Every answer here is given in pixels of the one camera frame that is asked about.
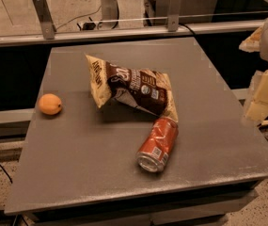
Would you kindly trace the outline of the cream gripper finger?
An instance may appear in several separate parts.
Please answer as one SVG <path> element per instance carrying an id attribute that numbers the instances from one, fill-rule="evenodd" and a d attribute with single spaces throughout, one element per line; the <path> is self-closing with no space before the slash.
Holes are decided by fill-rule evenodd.
<path id="1" fill-rule="evenodd" d="M 244 102 L 244 117 L 254 122 L 268 117 L 268 70 L 253 75 Z"/>
<path id="2" fill-rule="evenodd" d="M 262 26 L 257 28 L 249 37 L 241 42 L 239 49 L 248 52 L 258 52 L 260 50 L 260 38 L 262 33 Z"/>

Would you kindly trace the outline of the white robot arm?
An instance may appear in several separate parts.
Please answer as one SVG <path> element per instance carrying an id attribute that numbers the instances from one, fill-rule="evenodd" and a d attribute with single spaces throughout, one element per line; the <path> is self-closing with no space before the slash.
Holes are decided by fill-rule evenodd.
<path id="1" fill-rule="evenodd" d="M 248 53 L 259 52 L 260 58 L 268 62 L 268 18 L 239 45 L 239 49 Z M 268 69 L 256 71 L 248 88 L 244 102 L 244 118 L 255 124 L 262 123 L 268 117 Z"/>

